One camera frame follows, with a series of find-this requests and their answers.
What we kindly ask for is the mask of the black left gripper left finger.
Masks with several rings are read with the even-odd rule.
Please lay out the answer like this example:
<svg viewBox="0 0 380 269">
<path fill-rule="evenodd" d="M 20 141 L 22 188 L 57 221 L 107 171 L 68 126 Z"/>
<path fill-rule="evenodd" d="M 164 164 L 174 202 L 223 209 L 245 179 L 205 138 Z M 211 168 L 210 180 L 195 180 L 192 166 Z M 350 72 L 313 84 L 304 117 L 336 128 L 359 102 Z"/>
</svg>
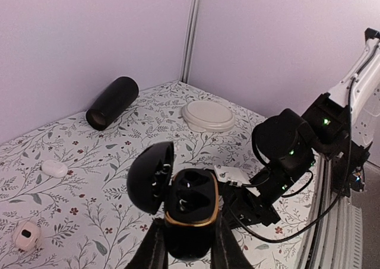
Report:
<svg viewBox="0 0 380 269">
<path fill-rule="evenodd" d="M 168 268 L 168 253 L 164 242 L 164 220 L 156 218 L 125 269 L 164 268 Z"/>
</svg>

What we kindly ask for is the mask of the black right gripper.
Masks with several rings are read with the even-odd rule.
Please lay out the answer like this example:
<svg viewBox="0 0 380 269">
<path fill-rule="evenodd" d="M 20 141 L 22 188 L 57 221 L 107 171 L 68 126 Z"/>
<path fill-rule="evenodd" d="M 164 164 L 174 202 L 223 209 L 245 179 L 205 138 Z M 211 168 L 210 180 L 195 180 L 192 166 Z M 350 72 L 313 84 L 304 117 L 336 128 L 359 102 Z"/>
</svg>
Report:
<svg viewBox="0 0 380 269">
<path fill-rule="evenodd" d="M 227 186 L 222 214 L 231 229 L 280 221 L 273 204 L 309 170 L 315 161 L 309 141 L 300 131 L 307 122 L 290 109 L 258 124 L 252 131 L 252 151 L 267 159 L 249 187 Z"/>
</svg>

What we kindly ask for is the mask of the black round earbud case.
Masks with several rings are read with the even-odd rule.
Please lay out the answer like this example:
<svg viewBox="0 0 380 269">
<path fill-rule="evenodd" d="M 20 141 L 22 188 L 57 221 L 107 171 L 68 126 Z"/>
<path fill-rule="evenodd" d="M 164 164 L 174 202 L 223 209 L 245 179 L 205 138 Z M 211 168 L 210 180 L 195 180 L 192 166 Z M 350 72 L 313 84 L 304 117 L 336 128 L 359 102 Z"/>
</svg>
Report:
<svg viewBox="0 0 380 269">
<path fill-rule="evenodd" d="M 126 187 L 133 205 L 145 213 L 164 209 L 164 242 L 169 254 L 192 261 L 211 248 L 219 211 L 217 178 L 209 170 L 173 172 L 174 145 L 147 147 L 132 163 Z"/>
</svg>

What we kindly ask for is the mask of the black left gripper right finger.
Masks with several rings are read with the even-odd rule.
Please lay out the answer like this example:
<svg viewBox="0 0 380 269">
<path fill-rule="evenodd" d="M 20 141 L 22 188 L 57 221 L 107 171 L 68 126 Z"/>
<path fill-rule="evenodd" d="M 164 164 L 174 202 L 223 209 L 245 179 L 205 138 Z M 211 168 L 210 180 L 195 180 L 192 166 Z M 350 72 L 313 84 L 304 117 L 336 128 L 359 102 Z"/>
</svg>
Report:
<svg viewBox="0 0 380 269">
<path fill-rule="evenodd" d="M 242 252 L 226 219 L 219 214 L 215 225 L 215 236 L 211 246 L 211 268 L 253 269 Z"/>
</svg>

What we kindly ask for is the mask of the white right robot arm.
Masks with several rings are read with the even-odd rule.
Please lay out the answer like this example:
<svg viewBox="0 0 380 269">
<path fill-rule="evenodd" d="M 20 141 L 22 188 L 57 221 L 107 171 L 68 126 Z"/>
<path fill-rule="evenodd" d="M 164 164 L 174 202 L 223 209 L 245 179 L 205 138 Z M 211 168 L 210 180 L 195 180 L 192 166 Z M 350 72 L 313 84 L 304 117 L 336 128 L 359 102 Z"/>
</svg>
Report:
<svg viewBox="0 0 380 269">
<path fill-rule="evenodd" d="M 363 188 L 353 173 L 369 157 L 379 115 L 379 31 L 367 28 L 364 35 L 363 53 L 348 74 L 303 114 L 285 109 L 253 129 L 252 151 L 262 169 L 246 184 L 227 184 L 223 215 L 232 229 L 277 223 L 274 203 L 291 197 L 290 188 L 316 155 L 332 161 L 331 189 L 338 198 Z"/>
</svg>

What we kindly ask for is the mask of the white earbud charging case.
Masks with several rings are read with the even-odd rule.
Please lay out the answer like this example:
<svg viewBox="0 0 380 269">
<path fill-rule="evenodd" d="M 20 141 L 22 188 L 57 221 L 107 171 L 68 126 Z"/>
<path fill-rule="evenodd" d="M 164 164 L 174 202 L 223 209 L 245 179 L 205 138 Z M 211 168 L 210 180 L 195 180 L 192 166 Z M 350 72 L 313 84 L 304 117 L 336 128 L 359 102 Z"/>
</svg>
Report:
<svg viewBox="0 0 380 269">
<path fill-rule="evenodd" d="M 21 222 L 14 230 L 12 240 L 17 249 L 31 251 L 41 241 L 41 228 L 32 221 Z"/>
</svg>

